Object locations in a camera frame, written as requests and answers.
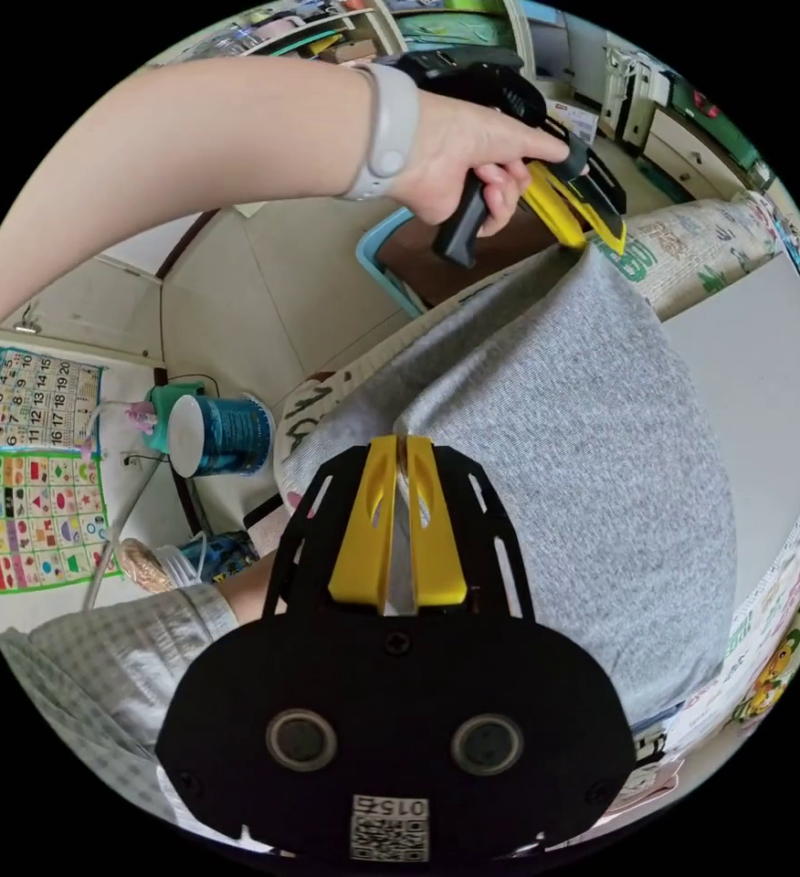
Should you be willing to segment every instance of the qr code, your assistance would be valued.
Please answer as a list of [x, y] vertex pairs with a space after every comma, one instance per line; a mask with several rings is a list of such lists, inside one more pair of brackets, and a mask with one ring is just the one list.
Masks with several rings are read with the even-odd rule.
[[428, 809], [423, 798], [355, 795], [352, 858], [359, 861], [427, 861]]

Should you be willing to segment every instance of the educational wall poster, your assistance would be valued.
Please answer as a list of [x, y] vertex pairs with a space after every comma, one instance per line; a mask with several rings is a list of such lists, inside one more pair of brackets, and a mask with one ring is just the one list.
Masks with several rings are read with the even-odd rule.
[[[90, 581], [107, 541], [98, 460], [0, 451], [0, 594]], [[105, 577], [120, 574], [112, 557]]]
[[[0, 347], [0, 450], [79, 448], [99, 403], [101, 372], [97, 365]], [[92, 452], [100, 452], [98, 435]]]

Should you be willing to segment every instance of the person's arm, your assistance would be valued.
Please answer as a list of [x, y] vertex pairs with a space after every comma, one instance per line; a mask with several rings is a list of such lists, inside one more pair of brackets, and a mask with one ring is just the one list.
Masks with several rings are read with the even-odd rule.
[[[370, 102], [359, 73], [287, 58], [192, 61], [126, 79], [62, 137], [7, 214], [0, 322], [81, 262], [171, 219], [342, 194], [369, 143]], [[530, 179], [520, 159], [566, 155], [548, 134], [422, 92], [416, 145], [389, 194], [438, 223], [476, 168], [493, 233]]]

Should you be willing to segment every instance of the smartwatch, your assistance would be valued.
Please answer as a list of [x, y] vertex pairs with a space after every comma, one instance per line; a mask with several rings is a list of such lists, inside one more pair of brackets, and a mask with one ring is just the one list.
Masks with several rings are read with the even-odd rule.
[[394, 67], [361, 64], [353, 69], [370, 81], [373, 118], [363, 164], [340, 198], [367, 201], [383, 195], [409, 161], [418, 131], [418, 87], [412, 77]]

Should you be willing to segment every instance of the blue cylindrical container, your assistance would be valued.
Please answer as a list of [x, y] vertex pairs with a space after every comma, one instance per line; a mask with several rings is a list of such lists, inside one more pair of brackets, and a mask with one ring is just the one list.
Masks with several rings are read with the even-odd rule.
[[274, 424], [252, 396], [181, 396], [169, 415], [169, 459], [182, 478], [253, 475], [267, 463]]

